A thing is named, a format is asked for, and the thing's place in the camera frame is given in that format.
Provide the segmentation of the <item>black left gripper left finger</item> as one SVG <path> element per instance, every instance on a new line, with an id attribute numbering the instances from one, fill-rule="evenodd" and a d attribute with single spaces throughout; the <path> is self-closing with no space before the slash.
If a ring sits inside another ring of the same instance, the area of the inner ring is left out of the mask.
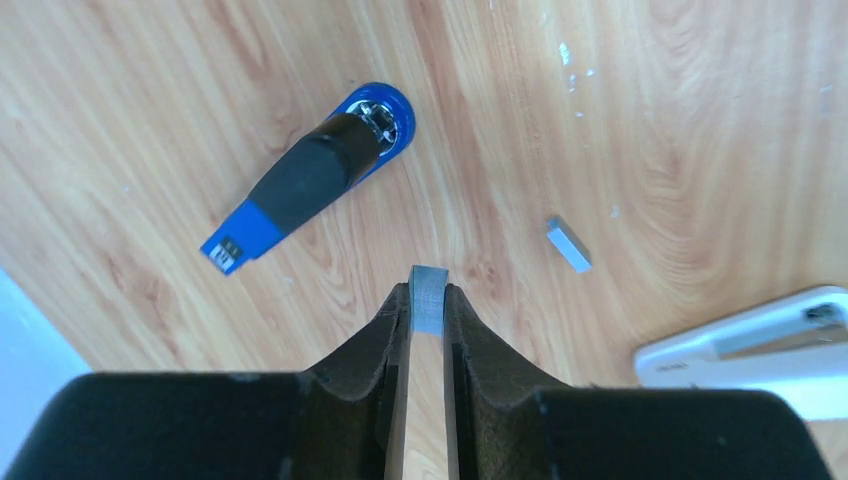
<path id="1" fill-rule="evenodd" d="M 92 373 L 48 403 L 10 479 L 399 479 L 410 299 L 300 372 Z"/>

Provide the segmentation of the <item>blue stapler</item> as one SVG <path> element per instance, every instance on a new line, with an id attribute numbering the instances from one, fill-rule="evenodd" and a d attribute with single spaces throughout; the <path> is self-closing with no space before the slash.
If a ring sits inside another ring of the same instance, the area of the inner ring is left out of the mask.
<path id="1" fill-rule="evenodd" d="M 412 142 L 413 107 L 379 82 L 354 90 L 287 150 L 201 245 L 230 275 L 274 248 Z"/>

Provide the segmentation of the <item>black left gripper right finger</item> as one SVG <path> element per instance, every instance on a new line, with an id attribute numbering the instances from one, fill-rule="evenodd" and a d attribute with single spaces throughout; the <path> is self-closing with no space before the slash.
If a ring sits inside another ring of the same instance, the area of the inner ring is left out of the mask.
<path id="1" fill-rule="evenodd" d="M 453 479 L 827 479 L 800 418 L 764 391 L 573 387 L 447 286 L 443 354 Z"/>

